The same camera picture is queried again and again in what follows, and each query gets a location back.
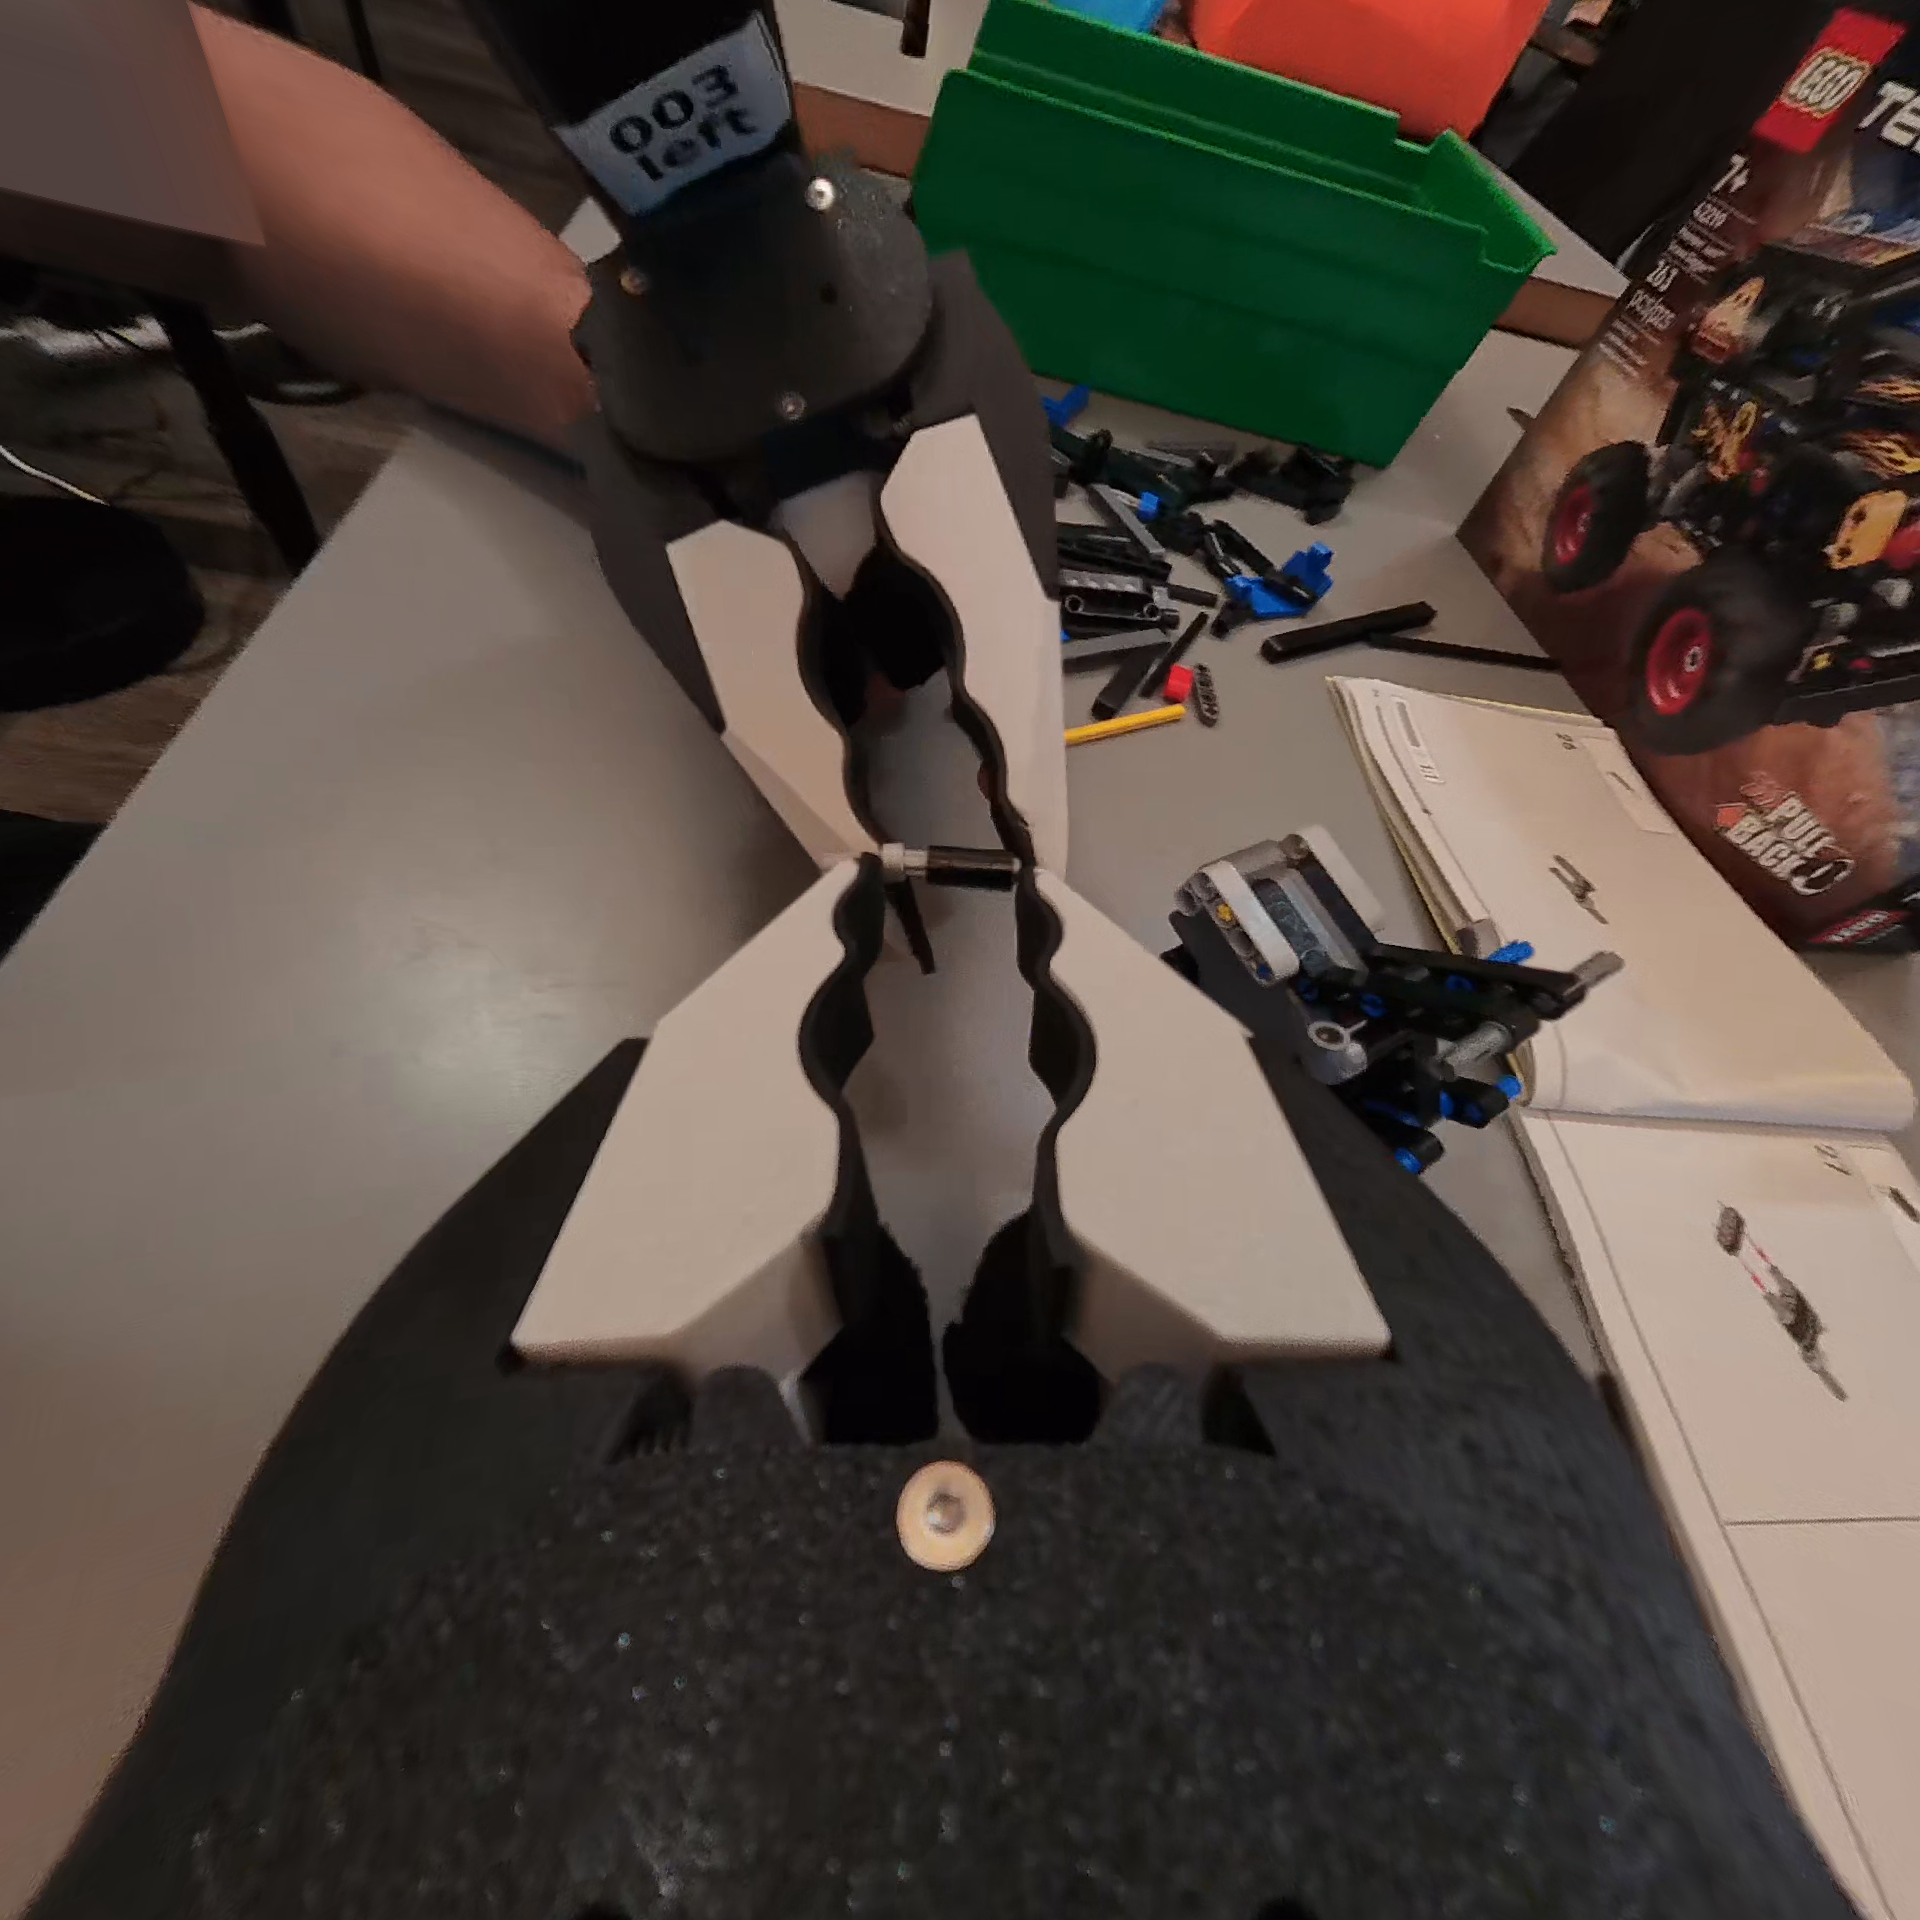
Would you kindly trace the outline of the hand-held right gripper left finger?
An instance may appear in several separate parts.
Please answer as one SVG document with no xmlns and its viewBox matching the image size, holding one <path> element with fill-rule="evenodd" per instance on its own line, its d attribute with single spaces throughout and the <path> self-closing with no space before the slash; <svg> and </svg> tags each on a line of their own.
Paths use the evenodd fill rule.
<svg viewBox="0 0 1920 1920">
<path fill-rule="evenodd" d="M 519 1361 L 800 1376 L 827 1346 L 842 1123 L 800 1032 L 852 954 L 834 912 L 872 879 L 829 867 L 658 1021 L 512 1329 Z"/>
</svg>

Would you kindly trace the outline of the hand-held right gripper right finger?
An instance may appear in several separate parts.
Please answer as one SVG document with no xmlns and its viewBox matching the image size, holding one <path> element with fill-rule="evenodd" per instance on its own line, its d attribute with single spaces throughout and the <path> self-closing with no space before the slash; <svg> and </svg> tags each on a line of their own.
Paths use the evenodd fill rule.
<svg viewBox="0 0 1920 1920">
<path fill-rule="evenodd" d="M 1242 1021 L 1056 874 L 1028 871 L 1018 905 L 1066 1339 L 1101 1376 L 1383 1357 L 1383 1312 Z"/>
</svg>

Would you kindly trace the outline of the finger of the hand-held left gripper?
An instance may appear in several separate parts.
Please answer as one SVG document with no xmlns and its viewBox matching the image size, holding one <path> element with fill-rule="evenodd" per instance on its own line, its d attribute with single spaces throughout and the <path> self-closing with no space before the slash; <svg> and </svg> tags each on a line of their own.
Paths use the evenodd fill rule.
<svg viewBox="0 0 1920 1920">
<path fill-rule="evenodd" d="M 673 543 L 665 563 L 737 765 L 818 869 L 875 855 L 849 793 L 849 733 L 802 671 L 810 577 L 794 547 L 721 520 Z"/>
<path fill-rule="evenodd" d="M 877 532 L 939 607 L 952 719 L 977 753 L 1002 844 L 1028 867 L 1066 874 L 1061 607 L 979 418 L 927 426 L 905 442 L 881 485 Z"/>
</svg>

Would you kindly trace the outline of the person's left forearm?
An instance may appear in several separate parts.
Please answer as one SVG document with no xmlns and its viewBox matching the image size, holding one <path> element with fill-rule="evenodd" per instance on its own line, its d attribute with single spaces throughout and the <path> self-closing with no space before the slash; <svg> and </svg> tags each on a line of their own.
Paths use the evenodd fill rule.
<svg viewBox="0 0 1920 1920">
<path fill-rule="evenodd" d="M 261 226 L 236 260 L 253 313 L 328 372 L 573 456 L 584 260 L 376 82 L 187 13 Z"/>
</svg>

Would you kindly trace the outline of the pile of black lego beams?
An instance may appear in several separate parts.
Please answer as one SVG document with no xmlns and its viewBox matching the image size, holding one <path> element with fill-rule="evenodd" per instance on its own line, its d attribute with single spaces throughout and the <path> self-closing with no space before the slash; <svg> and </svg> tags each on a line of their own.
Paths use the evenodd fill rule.
<svg viewBox="0 0 1920 1920">
<path fill-rule="evenodd" d="M 1200 635 L 1280 625 L 1321 608 L 1332 549 L 1311 543 L 1285 561 L 1226 516 L 1237 499 L 1285 507 L 1306 529 L 1335 521 L 1360 479 L 1353 458 L 1311 444 L 1237 448 L 1161 442 L 1144 448 L 1085 424 L 1090 391 L 1043 401 L 1051 485 L 1088 516 L 1056 520 L 1063 673 L 1109 676 L 1088 712 L 1109 725 L 1141 705 L 1188 701 Z"/>
</svg>

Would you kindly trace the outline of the grey and black lego assembly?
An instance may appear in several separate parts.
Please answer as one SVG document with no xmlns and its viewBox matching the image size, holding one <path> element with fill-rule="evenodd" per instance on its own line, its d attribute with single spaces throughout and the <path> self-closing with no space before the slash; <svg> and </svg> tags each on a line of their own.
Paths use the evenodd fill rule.
<svg viewBox="0 0 1920 1920">
<path fill-rule="evenodd" d="M 1169 923 L 1163 963 L 1283 1042 L 1416 1175 L 1444 1156 L 1442 1125 L 1482 1131 L 1517 1108 L 1522 1050 L 1626 968 L 1615 951 L 1557 970 L 1530 944 L 1395 944 L 1319 825 L 1203 865 Z"/>
</svg>

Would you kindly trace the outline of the long black lego beam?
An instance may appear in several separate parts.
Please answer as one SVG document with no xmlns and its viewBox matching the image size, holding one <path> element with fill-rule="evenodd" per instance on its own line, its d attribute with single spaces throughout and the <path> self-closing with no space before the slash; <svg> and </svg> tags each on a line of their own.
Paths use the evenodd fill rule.
<svg viewBox="0 0 1920 1920">
<path fill-rule="evenodd" d="M 1416 602 L 1364 616 L 1317 621 L 1311 629 L 1275 631 L 1260 643 L 1260 658 L 1271 666 L 1332 653 L 1353 645 L 1386 645 L 1423 635 L 1435 620 L 1433 603 Z"/>
</svg>

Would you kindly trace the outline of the thin black lego axle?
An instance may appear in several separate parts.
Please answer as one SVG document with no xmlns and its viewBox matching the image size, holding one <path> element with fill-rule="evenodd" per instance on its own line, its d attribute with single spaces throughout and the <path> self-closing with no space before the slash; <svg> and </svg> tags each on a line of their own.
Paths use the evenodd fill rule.
<svg viewBox="0 0 1920 1920">
<path fill-rule="evenodd" d="M 1508 671 L 1524 671 L 1535 675 L 1548 675 L 1554 680 L 1564 676 L 1559 663 L 1541 657 L 1539 651 L 1530 653 L 1522 650 L 1508 648 L 1490 648 L 1477 645 L 1465 640 L 1449 640 L 1435 637 L 1427 631 L 1370 631 L 1363 635 L 1363 645 L 1376 651 L 1404 653 L 1404 657 L 1427 657 L 1427 658 L 1453 658 L 1468 666 L 1499 666 Z"/>
</svg>

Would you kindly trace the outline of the lego set box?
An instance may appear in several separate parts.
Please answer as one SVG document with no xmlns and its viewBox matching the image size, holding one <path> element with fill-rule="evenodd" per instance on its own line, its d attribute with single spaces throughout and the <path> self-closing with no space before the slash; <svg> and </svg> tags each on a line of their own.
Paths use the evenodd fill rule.
<svg viewBox="0 0 1920 1920">
<path fill-rule="evenodd" d="M 1457 535 L 1764 923 L 1913 954 L 1916 5 L 1634 33 L 1624 292 Z"/>
</svg>

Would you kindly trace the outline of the green plastic bin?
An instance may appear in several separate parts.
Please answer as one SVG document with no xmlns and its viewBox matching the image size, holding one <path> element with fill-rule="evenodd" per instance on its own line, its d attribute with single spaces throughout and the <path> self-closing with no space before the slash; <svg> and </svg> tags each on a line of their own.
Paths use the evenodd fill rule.
<svg viewBox="0 0 1920 1920">
<path fill-rule="evenodd" d="M 909 203 L 1043 378 L 1391 466 L 1554 251 L 1458 136 L 995 2 Z"/>
</svg>

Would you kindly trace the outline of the black furniture leg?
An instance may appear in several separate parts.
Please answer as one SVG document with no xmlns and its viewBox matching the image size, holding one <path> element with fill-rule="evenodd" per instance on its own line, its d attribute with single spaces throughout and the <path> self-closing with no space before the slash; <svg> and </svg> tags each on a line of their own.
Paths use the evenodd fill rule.
<svg viewBox="0 0 1920 1920">
<path fill-rule="evenodd" d="M 200 397 L 213 444 L 225 456 L 249 514 L 272 543 L 288 577 L 298 579 L 320 554 L 320 529 L 282 444 L 247 394 L 209 313 L 164 296 L 151 298 L 151 312 L 181 378 Z"/>
</svg>

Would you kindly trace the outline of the open instruction booklet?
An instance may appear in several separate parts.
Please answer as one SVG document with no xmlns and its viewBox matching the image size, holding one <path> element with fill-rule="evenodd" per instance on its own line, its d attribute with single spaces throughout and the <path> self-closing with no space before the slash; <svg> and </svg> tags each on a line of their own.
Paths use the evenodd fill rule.
<svg viewBox="0 0 1920 1920">
<path fill-rule="evenodd" d="M 1530 1047 L 1548 1113 L 1895 1133 L 1916 1090 L 1585 713 L 1380 680 L 1328 696 L 1433 923 L 1541 970 L 1621 959 Z"/>
</svg>

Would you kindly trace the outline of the white instruction booklet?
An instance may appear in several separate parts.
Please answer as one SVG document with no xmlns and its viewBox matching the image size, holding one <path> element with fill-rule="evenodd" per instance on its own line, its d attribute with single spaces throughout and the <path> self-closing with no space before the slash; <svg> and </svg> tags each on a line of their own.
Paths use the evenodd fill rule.
<svg viewBox="0 0 1920 1920">
<path fill-rule="evenodd" d="M 1867 1915 L 1917 1915 L 1916 1175 L 1872 1137 L 1524 1116 L 1748 1717 Z"/>
</svg>

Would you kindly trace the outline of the orange plastic container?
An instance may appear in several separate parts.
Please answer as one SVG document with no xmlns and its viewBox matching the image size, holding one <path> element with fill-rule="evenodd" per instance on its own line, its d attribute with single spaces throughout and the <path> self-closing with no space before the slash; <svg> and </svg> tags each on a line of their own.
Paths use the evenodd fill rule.
<svg viewBox="0 0 1920 1920">
<path fill-rule="evenodd" d="M 1404 137 L 1472 136 L 1548 2 L 1188 2 L 1194 44 L 1400 116 Z"/>
</svg>

